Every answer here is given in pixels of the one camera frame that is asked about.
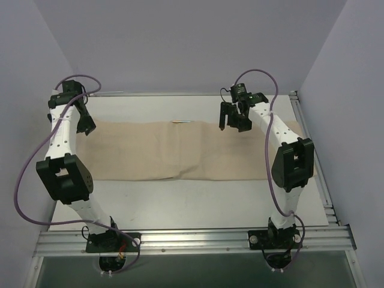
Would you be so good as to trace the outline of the beige cloth surgical kit roll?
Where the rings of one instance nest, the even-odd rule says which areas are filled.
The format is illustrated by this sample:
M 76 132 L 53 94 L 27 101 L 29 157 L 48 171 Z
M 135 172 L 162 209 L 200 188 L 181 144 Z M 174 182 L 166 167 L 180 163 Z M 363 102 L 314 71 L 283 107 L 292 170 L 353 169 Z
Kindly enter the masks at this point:
M 76 137 L 76 154 L 95 180 L 265 180 L 265 135 L 207 122 L 97 121 Z

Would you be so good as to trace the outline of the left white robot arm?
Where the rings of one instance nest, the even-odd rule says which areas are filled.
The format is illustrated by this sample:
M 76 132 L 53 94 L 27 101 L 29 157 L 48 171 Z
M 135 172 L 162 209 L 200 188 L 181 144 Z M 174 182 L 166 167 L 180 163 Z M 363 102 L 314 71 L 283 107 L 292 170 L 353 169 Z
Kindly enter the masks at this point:
M 86 90 L 75 80 L 65 80 L 61 86 L 62 91 L 54 90 L 48 101 L 47 117 L 54 134 L 45 158 L 36 163 L 36 171 L 53 200 L 86 220 L 88 241 L 106 251 L 115 251 L 120 247 L 121 236 L 115 231 L 113 218 L 92 196 L 93 178 L 76 154 L 76 136 L 87 136 L 96 128 L 86 108 Z

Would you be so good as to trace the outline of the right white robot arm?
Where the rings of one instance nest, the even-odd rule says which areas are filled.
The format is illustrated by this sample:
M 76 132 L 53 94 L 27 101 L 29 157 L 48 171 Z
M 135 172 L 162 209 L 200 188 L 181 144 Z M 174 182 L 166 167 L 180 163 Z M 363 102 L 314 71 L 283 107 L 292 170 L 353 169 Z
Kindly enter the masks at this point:
M 304 187 L 314 175 L 314 144 L 280 119 L 274 103 L 261 93 L 246 93 L 233 103 L 222 101 L 219 128 L 230 126 L 244 132 L 257 126 L 265 135 L 266 175 L 274 204 L 266 240 L 278 248 L 304 235 L 296 229 L 296 210 Z

